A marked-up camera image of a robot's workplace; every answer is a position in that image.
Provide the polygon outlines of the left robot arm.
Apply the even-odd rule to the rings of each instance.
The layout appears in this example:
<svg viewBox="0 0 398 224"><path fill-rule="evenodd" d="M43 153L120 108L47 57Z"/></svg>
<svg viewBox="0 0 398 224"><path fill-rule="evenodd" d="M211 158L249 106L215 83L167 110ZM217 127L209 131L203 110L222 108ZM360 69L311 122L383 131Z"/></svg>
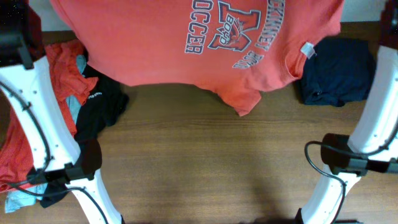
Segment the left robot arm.
<svg viewBox="0 0 398 224"><path fill-rule="evenodd" d="M66 186L90 223L124 223L104 186L101 148L84 148L70 134L53 91L40 17L26 1L1 1L1 91L30 144L34 168L24 184L53 180Z"/></svg>

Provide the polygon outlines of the orange soccer t-shirt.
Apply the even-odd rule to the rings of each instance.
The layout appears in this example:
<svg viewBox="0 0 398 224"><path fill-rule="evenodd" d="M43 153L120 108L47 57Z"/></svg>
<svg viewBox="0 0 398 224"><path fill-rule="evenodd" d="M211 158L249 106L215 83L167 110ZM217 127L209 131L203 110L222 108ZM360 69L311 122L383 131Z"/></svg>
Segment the orange soccer t-shirt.
<svg viewBox="0 0 398 224"><path fill-rule="evenodd" d="M129 86L195 85L247 115L299 80L343 0L51 0L88 64Z"/></svg>

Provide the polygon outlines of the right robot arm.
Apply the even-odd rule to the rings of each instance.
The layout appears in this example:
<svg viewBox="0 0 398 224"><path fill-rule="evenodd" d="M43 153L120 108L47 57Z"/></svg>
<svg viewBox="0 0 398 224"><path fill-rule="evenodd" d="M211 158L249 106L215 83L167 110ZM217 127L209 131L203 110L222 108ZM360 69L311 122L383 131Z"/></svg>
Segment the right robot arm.
<svg viewBox="0 0 398 224"><path fill-rule="evenodd" d="M345 198L369 171L397 173L397 1L381 14L376 74L364 111L351 135L326 134L304 147L321 175L294 224L337 223Z"/></svg>

